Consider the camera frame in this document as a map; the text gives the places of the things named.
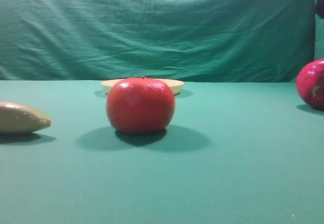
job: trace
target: table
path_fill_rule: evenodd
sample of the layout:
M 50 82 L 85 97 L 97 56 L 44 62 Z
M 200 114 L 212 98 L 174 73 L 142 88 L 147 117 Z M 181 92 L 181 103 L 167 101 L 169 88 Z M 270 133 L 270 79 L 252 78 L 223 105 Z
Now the table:
M 99 81 L 0 81 L 53 125 L 0 137 L 1 224 L 317 224 L 324 113 L 294 83 L 186 82 L 166 133 L 127 137 Z

